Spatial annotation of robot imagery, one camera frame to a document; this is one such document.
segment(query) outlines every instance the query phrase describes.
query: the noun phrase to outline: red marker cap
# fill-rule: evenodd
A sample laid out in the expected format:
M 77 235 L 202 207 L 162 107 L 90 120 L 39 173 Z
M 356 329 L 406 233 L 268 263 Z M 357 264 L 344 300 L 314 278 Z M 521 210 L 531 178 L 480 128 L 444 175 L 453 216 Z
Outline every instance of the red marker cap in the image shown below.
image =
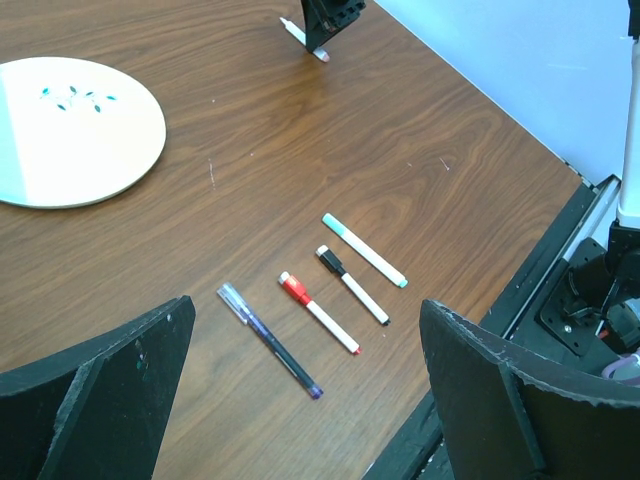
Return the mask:
M 294 277 L 293 275 L 289 275 L 288 272 L 282 272 L 282 275 L 280 275 L 278 282 L 280 282 L 280 285 L 284 287 L 289 295 L 291 295 L 305 307 L 311 301 L 311 297 L 307 294 L 307 289 L 305 288 L 305 286 L 300 283 L 300 281 L 296 277 Z

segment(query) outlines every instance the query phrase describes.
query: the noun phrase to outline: pen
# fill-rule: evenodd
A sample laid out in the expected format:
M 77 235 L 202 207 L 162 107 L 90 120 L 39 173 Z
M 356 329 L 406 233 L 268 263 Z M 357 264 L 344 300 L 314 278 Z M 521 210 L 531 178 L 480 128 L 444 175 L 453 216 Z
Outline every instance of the pen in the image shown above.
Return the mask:
M 269 331 L 269 329 L 258 318 L 253 309 L 247 304 L 244 298 L 236 291 L 230 283 L 225 283 L 218 289 L 218 295 L 225 301 L 229 308 L 235 313 L 240 321 L 249 325 L 258 334 L 265 345 L 278 357 L 298 382 L 309 392 L 311 398 L 317 400 L 322 396 L 322 389 L 316 385 L 313 379 L 295 361 L 286 348 Z
M 300 30 L 295 23 L 282 17 L 280 17 L 280 21 L 284 25 L 284 28 L 287 30 L 287 32 L 293 35 L 296 40 L 298 40 L 303 45 L 307 44 L 307 35 L 302 30 Z M 329 54 L 321 47 L 316 48 L 313 51 L 313 55 L 321 62 L 327 63 L 329 61 Z
M 391 264 L 384 258 L 374 252 L 369 245 L 360 240 L 360 238 L 358 238 L 351 230 L 340 223 L 336 217 L 327 213 L 322 217 L 322 222 L 398 287 L 404 288 L 407 286 L 409 282 L 404 278 L 404 275 L 393 268 L 393 266 L 391 266 Z
M 384 310 L 380 308 L 380 306 L 373 301 L 373 298 L 369 296 L 367 292 L 364 291 L 358 282 L 356 282 L 349 272 L 347 272 L 342 266 L 342 262 L 333 253 L 329 250 L 329 247 L 326 245 L 322 245 L 318 250 L 316 250 L 316 255 L 322 262 L 322 264 L 327 267 L 327 269 L 340 277 L 340 279 L 344 282 L 344 284 L 349 287 L 349 290 L 353 292 L 358 300 L 362 302 L 362 304 L 367 307 L 367 309 L 371 312 L 371 314 L 376 317 L 376 319 L 385 327 L 391 323 L 389 320 L 389 315 L 384 313 Z
M 300 281 L 294 277 L 293 275 L 289 275 L 288 272 L 282 272 L 278 282 L 282 287 L 295 298 L 302 305 L 307 307 L 314 317 L 318 319 L 320 323 L 322 323 L 327 330 L 329 330 L 334 337 L 338 339 L 340 343 L 342 343 L 347 350 L 349 350 L 354 355 L 360 354 L 362 349 L 360 345 L 356 343 L 356 341 L 351 338 L 351 336 L 345 332 L 340 325 L 336 323 L 336 321 L 331 318 L 327 312 L 322 310 L 320 306 L 313 301 L 313 299 L 307 293 L 306 287 L 300 283 Z

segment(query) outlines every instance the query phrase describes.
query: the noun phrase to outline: white wall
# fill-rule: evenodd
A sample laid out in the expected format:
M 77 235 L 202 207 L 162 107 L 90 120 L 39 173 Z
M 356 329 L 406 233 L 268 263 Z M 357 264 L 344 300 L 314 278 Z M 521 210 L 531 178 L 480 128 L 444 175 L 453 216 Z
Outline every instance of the white wall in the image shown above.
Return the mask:
M 627 0 L 377 2 L 589 181 L 622 174 Z

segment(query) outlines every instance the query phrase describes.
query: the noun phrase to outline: black marker cap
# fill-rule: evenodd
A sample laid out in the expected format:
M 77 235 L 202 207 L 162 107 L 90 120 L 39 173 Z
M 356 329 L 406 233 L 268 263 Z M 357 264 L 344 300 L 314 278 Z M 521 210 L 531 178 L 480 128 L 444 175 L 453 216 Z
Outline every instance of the black marker cap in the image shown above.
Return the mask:
M 340 259 L 336 257 L 336 255 L 331 250 L 329 250 L 329 247 L 327 247 L 326 245 L 322 245 L 320 248 L 318 248 L 318 250 L 316 250 L 316 255 L 318 255 L 318 258 L 320 258 L 322 264 L 327 267 L 327 269 L 331 273 L 335 273 L 339 276 L 347 273 L 347 271 L 342 266 L 342 262 L 340 261 Z

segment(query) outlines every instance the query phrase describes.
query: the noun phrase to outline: black marker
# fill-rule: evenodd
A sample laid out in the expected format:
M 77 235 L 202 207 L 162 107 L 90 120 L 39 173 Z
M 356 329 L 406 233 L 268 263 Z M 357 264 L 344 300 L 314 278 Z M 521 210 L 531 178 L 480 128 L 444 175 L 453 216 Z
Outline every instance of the black marker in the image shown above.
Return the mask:
M 373 301 L 369 294 L 365 292 L 360 285 L 358 285 L 358 282 L 356 282 L 353 277 L 347 273 L 342 266 L 340 259 L 336 257 L 336 255 L 329 250 L 326 245 L 322 245 L 318 250 L 316 250 L 316 255 L 318 255 L 322 264 L 327 267 L 331 273 L 338 275 L 342 279 L 345 285 L 349 287 L 349 290 L 358 297 L 358 300 L 360 300 L 363 305 L 369 309 L 373 316 L 376 317 L 382 325 L 387 326 L 391 323 L 389 315 L 384 313 L 384 310 L 382 310 L 380 306 Z

